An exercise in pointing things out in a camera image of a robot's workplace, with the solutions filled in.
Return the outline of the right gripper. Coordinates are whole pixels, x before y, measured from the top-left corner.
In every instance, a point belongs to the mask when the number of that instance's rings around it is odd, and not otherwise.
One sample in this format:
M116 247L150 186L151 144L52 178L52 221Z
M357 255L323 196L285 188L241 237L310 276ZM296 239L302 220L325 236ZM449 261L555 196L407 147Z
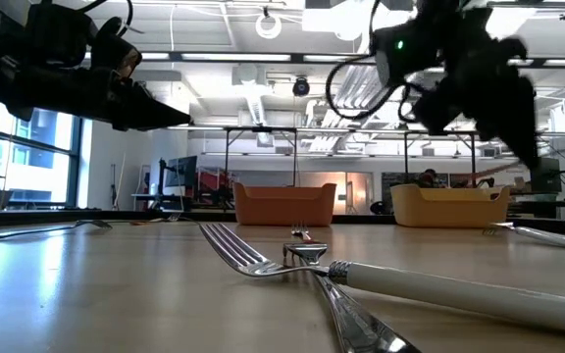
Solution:
M530 170L536 169L534 87L509 63L525 60L528 50L516 36L498 39L488 33L492 13L471 9L445 20L438 42L445 77L422 94L413 114L428 132L445 130L460 115L472 119L481 141L499 139Z

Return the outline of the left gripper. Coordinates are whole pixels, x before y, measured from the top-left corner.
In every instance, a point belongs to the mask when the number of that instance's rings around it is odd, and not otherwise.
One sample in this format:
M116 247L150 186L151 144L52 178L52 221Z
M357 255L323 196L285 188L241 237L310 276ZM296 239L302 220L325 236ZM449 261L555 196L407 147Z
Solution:
M141 53L118 31L122 19L109 19L91 41L88 69L25 65L13 87L23 105L96 119L113 129L147 131L189 124L188 113L158 101L144 82L131 75Z

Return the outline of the white-handled fork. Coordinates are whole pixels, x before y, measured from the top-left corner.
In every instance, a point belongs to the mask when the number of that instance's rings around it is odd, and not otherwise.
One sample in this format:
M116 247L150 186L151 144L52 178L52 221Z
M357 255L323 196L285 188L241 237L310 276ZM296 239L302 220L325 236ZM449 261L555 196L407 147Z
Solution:
M515 234L528 237L549 245L565 248L565 234L550 232L532 227L515 226L513 223L492 223L483 230L484 235L492 235L499 230L509 230Z
M257 252L223 224L200 227L231 268L249 277L311 272L337 284L438 306L565 331L565 296L382 268L349 261L287 267Z

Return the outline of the orange-handled fork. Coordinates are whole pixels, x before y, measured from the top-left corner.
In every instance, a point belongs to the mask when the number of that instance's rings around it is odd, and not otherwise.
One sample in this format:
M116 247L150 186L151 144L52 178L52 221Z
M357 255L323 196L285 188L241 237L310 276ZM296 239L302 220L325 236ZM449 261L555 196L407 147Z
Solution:
M319 240L315 240L310 236L310 231L303 223L293 224L291 226L291 235L301 240L302 243L320 244Z

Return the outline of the all-metal silver fork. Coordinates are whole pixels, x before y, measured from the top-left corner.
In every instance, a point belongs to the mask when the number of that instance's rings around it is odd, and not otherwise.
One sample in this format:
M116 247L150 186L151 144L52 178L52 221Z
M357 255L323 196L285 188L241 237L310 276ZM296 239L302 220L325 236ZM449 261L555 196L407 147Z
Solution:
M314 274L329 301L344 353L422 353L411 342L370 314L328 275Z

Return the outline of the computer monitor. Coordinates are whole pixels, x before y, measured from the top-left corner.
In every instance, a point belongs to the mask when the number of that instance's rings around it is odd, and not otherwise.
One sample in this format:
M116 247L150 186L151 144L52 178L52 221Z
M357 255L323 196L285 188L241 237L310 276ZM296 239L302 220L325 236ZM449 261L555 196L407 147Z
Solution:
M530 178L532 192L559 193L561 191L560 165L557 159L541 157L539 165L530 170Z
M165 168L165 186L188 187L196 184L197 157L189 156L169 160Z

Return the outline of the yellow plastic bin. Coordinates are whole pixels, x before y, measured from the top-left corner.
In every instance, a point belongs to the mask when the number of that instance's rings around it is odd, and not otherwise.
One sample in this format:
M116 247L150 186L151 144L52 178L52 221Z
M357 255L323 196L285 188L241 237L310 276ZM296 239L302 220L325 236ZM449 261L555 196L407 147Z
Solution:
M486 228L504 223L509 186L493 188L390 188L396 222L405 227Z

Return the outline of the black metal stand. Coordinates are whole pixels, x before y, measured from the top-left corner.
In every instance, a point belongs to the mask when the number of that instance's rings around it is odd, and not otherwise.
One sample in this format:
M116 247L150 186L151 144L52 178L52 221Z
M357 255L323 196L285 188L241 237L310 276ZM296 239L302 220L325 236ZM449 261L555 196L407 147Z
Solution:
M403 132L403 141L404 141L404 173L407 175L409 174L409 153L408 149L410 145L413 143L413 139L409 139L410 135L418 135L418 136L428 136L428 137L446 137L446 136L456 136L458 140L462 140L463 136L468 136L470 138L469 142L464 142L466 146L469 147L471 151L470 157L470 164L471 164L471 173L470 173L470 185L472 187L476 186L477 177L475 173L477 171L476 167L476 136L478 135L473 130L443 130L440 132L428 132L426 130L405 130Z
M231 139L231 133L233 131L238 131L238 135L236 137L240 137L245 131L250 131L253 133L279 133L282 137L287 139L287 142L292 146L292 185L295 186L298 181L298 129L296 127L284 127L284 126L224 126L223 131L226 133L225 139L225 165L224 165L224 172L226 174L225 184L229 185L229 157L230 157L230 147L233 144L233 140Z

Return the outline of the large glass window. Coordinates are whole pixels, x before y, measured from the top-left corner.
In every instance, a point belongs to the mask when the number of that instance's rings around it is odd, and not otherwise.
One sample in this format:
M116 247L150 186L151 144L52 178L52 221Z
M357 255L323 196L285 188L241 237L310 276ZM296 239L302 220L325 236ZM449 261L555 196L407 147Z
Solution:
M35 109L24 121L0 103L0 210L72 206L82 121Z

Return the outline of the orange plastic bin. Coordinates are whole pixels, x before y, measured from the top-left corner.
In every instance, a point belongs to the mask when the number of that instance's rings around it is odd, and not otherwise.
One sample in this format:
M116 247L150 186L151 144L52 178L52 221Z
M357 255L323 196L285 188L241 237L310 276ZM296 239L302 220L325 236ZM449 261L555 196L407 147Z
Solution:
M267 187L233 185L236 220L243 226L327 227L334 214L336 185Z

